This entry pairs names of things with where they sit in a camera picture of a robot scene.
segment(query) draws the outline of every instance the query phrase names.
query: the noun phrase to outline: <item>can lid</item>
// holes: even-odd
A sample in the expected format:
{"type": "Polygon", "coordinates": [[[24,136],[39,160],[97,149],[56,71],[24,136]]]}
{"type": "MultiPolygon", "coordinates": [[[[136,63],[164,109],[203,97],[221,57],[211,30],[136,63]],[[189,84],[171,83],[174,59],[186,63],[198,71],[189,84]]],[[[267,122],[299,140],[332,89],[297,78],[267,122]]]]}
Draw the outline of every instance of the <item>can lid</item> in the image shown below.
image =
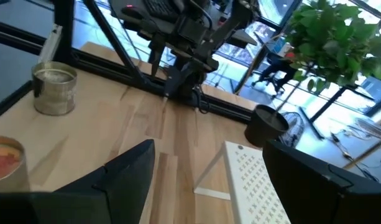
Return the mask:
{"type": "Polygon", "coordinates": [[[66,83],[74,79],[69,72],[58,69],[43,69],[37,71],[34,75],[42,81],[49,83],[66,83]]]}

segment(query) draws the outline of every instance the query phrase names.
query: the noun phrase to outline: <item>green leaves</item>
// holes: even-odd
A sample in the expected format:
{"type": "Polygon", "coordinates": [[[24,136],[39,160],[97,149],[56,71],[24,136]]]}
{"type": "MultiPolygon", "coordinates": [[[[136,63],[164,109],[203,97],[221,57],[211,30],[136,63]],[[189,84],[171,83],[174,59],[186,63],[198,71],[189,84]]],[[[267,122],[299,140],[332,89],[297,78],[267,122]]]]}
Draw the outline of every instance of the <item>green leaves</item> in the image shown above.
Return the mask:
{"type": "Polygon", "coordinates": [[[365,41],[375,35],[377,24],[357,24],[354,37],[359,41],[365,41]]]}
{"type": "Polygon", "coordinates": [[[305,16],[305,17],[314,16],[314,15],[316,15],[316,13],[317,12],[314,9],[309,9],[309,10],[303,11],[301,13],[301,16],[305,16]]]}
{"type": "Polygon", "coordinates": [[[335,7],[336,12],[341,16],[342,19],[349,19],[357,16],[359,12],[359,7],[357,6],[348,6],[346,4],[338,4],[335,7]]]}
{"type": "Polygon", "coordinates": [[[345,21],[336,21],[334,25],[334,36],[337,40],[342,40],[347,32],[345,21]]]}
{"type": "Polygon", "coordinates": [[[299,69],[299,68],[302,68],[303,66],[299,63],[292,63],[292,64],[290,64],[290,67],[295,68],[295,69],[299,69]]]}
{"type": "MultiPolygon", "coordinates": [[[[320,0],[293,14],[287,36],[295,54],[290,66],[317,66],[316,78],[308,80],[309,91],[321,91],[330,83],[354,84],[359,73],[381,78],[381,35],[376,34],[377,25],[366,24],[359,13],[357,6],[320,0]],[[346,19],[352,21],[349,26],[346,19]]],[[[302,82],[309,76],[299,70],[294,80],[302,82]]]]}
{"type": "Polygon", "coordinates": [[[313,52],[313,46],[309,43],[304,43],[299,46],[299,50],[301,53],[307,55],[307,56],[312,56],[314,54],[313,52]]]}
{"type": "Polygon", "coordinates": [[[324,82],[322,79],[318,78],[317,82],[316,82],[316,91],[320,92],[321,90],[323,90],[325,84],[326,84],[326,82],[324,82]]]}
{"type": "Polygon", "coordinates": [[[340,68],[344,68],[346,66],[346,53],[343,49],[340,49],[337,53],[337,62],[338,62],[338,66],[340,68]]]}
{"type": "Polygon", "coordinates": [[[378,66],[375,70],[374,70],[374,76],[378,79],[381,79],[381,66],[378,66]]]}
{"type": "Polygon", "coordinates": [[[318,0],[317,2],[318,9],[324,9],[326,6],[328,6],[327,0],[318,0]]]}
{"type": "Polygon", "coordinates": [[[347,58],[347,64],[349,65],[349,68],[353,71],[353,72],[359,72],[360,71],[360,63],[357,62],[356,59],[352,58],[352,57],[348,57],[347,58]]]}
{"type": "Polygon", "coordinates": [[[313,88],[314,88],[314,80],[311,79],[311,80],[309,80],[309,82],[308,82],[308,90],[309,90],[309,91],[312,91],[313,88]]]}
{"type": "Polygon", "coordinates": [[[302,82],[306,78],[307,78],[307,76],[303,75],[303,72],[301,70],[298,70],[298,71],[295,72],[294,80],[296,80],[298,82],[302,82]]]}
{"type": "Polygon", "coordinates": [[[307,16],[300,20],[300,23],[305,27],[309,27],[313,25],[313,22],[316,20],[315,16],[307,16]]]}

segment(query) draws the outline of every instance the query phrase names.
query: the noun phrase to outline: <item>black cable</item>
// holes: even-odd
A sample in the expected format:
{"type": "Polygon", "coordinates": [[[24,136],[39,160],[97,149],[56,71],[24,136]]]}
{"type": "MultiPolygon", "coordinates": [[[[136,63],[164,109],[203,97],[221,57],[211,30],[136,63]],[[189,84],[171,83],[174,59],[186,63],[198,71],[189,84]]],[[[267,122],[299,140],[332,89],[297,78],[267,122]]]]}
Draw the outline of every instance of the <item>black cable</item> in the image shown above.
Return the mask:
{"type": "Polygon", "coordinates": [[[208,13],[206,11],[204,11],[204,9],[201,6],[199,6],[197,3],[195,3],[193,0],[189,0],[189,2],[192,5],[194,5],[195,7],[197,7],[203,13],[205,18],[207,18],[207,20],[208,20],[208,29],[212,30],[213,29],[213,20],[211,19],[211,16],[209,16],[208,13]]]}
{"type": "MultiPolygon", "coordinates": [[[[338,138],[334,133],[332,133],[332,132],[331,132],[331,137],[333,138],[333,141],[334,141],[335,145],[339,148],[339,150],[341,150],[343,156],[344,156],[346,159],[348,159],[349,161],[354,162],[353,157],[349,154],[349,152],[347,151],[347,149],[345,148],[345,146],[342,145],[341,140],[339,140],[339,138],[338,138]]],[[[370,180],[373,180],[373,181],[375,181],[375,182],[379,182],[379,179],[376,178],[376,176],[372,175],[372,174],[370,173],[370,171],[368,171],[367,169],[362,169],[362,168],[360,168],[359,165],[357,165],[357,163],[355,163],[355,166],[362,172],[362,174],[364,175],[365,178],[370,179],[370,180]]]]}
{"type": "Polygon", "coordinates": [[[370,171],[368,171],[367,169],[361,169],[361,168],[359,167],[359,165],[357,165],[357,164],[355,164],[355,165],[356,165],[356,167],[363,173],[363,175],[364,175],[365,178],[370,179],[370,180],[373,180],[373,181],[379,183],[379,179],[376,178],[374,175],[372,175],[372,174],[370,173],[370,171]]]}
{"type": "Polygon", "coordinates": [[[196,96],[197,96],[197,104],[198,104],[198,110],[200,111],[200,113],[202,114],[207,114],[209,112],[209,109],[211,108],[211,105],[209,103],[209,100],[207,99],[207,97],[205,97],[205,94],[204,94],[204,91],[201,87],[201,85],[197,85],[199,91],[197,91],[197,89],[194,89],[194,93],[196,93],[196,96]],[[204,99],[206,99],[206,102],[207,102],[207,108],[205,110],[202,109],[202,106],[201,106],[201,96],[203,96],[204,99]]]}

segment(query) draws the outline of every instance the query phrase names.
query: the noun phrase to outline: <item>cable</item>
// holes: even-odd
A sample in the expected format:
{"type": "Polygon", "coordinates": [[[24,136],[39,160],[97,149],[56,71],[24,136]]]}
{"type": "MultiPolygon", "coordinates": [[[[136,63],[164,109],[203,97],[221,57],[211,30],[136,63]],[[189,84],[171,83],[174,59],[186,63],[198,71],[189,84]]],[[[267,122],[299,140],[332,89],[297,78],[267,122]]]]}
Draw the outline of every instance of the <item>cable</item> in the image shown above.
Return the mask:
{"type": "Polygon", "coordinates": [[[217,89],[225,91],[225,89],[223,87],[221,87],[220,85],[216,86],[216,83],[214,84],[214,82],[211,80],[205,80],[204,84],[209,85],[209,86],[214,86],[217,89]]]}
{"type": "MultiPolygon", "coordinates": [[[[334,133],[331,133],[331,137],[334,144],[338,147],[339,150],[341,150],[343,156],[349,161],[354,162],[353,157],[349,154],[349,151],[346,149],[346,147],[342,145],[341,140],[339,140],[339,138],[334,133]]],[[[373,180],[375,182],[379,182],[379,179],[372,175],[370,171],[368,171],[367,169],[360,168],[359,165],[357,165],[357,163],[355,163],[355,166],[362,172],[365,178],[373,180]]]]}
{"type": "Polygon", "coordinates": [[[370,171],[368,171],[367,169],[361,169],[361,168],[359,167],[359,165],[357,165],[357,164],[355,164],[355,165],[356,165],[356,167],[363,173],[363,175],[364,175],[367,179],[370,179],[370,180],[373,180],[373,181],[379,183],[379,179],[376,178],[374,175],[372,175],[372,174],[370,173],[370,171]]]}
{"type": "Polygon", "coordinates": [[[203,88],[201,87],[201,85],[197,85],[197,88],[194,89],[194,93],[196,94],[197,96],[197,105],[198,105],[198,110],[200,111],[200,113],[202,114],[207,114],[209,112],[209,109],[211,108],[211,105],[209,103],[209,100],[207,99],[207,97],[205,97],[205,94],[204,94],[204,91],[203,91],[203,88]],[[207,102],[207,108],[206,110],[203,110],[201,108],[201,96],[203,96],[204,99],[206,99],[206,102],[207,102]]]}
{"type": "Polygon", "coordinates": [[[207,18],[207,20],[208,20],[208,29],[212,30],[213,29],[213,20],[211,19],[211,16],[209,16],[208,13],[206,11],[204,11],[204,9],[201,6],[199,6],[197,3],[195,3],[193,0],[189,0],[189,2],[192,5],[196,6],[203,13],[205,18],[207,18]]]}

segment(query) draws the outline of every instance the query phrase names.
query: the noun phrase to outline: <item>food can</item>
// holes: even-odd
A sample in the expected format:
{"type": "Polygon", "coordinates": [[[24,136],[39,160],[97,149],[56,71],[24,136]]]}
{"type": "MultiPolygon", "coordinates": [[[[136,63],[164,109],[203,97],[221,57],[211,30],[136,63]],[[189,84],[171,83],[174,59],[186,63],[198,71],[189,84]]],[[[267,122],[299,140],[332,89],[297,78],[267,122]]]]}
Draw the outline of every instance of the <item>food can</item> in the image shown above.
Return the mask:
{"type": "Polygon", "coordinates": [[[32,68],[34,108],[47,115],[64,115],[75,107],[77,72],[60,62],[42,62],[32,68]]]}
{"type": "Polygon", "coordinates": [[[25,152],[15,139],[0,136],[0,192],[30,191],[25,152]]]}

